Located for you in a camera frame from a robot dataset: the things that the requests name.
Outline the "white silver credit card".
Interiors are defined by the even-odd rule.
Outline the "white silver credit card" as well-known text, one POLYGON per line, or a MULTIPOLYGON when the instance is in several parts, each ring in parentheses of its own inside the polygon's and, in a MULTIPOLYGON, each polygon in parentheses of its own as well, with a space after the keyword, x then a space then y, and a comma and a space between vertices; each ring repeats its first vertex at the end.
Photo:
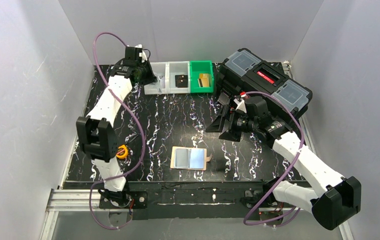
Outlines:
POLYGON ((164 75, 158 75, 157 76, 157 90, 159 94, 164 94, 166 89, 165 84, 165 76, 164 75))

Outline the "orange gold credit card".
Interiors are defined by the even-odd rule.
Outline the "orange gold credit card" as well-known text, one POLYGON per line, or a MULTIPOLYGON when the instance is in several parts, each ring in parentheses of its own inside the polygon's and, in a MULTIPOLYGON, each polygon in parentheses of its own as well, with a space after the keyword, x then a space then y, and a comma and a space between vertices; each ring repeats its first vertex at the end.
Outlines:
POLYGON ((198 84, 201 88, 210 87, 210 74, 208 73, 200 73, 198 77, 198 84))

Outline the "beige leather card holder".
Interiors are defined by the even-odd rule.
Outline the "beige leather card holder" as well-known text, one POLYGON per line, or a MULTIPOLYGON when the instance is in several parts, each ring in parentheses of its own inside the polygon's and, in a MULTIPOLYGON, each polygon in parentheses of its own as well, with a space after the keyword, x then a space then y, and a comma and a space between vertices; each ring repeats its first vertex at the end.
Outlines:
POLYGON ((171 169, 205 171, 212 155, 206 148, 174 146, 171 155, 171 169))

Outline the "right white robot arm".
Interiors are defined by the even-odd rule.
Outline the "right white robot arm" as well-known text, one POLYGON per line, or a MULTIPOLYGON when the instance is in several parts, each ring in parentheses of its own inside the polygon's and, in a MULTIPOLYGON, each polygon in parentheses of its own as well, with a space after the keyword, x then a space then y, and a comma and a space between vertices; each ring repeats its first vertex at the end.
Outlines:
POLYGON ((242 133, 252 133, 289 161, 309 183, 302 187, 286 180, 285 175, 263 184, 260 193, 243 197, 252 214, 263 203, 288 203, 296 215, 310 212, 325 229, 333 230, 361 210, 362 185, 354 177, 325 164, 305 144, 303 130, 293 113, 277 97, 258 91, 236 96, 219 95, 222 110, 207 127, 222 140, 238 142, 242 133))

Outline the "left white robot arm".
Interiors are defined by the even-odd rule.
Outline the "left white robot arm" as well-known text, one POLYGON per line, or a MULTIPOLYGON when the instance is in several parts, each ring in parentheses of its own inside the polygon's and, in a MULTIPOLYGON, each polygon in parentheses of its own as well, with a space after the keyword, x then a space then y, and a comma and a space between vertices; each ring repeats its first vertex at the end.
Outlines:
POLYGON ((99 193, 119 207, 126 206, 130 196, 125 191, 126 178, 116 157, 121 142, 113 129, 121 103, 135 84, 147 85, 157 80, 142 45, 125 48, 125 56, 111 70, 107 87, 94 108, 76 121, 81 150, 97 167, 104 187, 99 193))

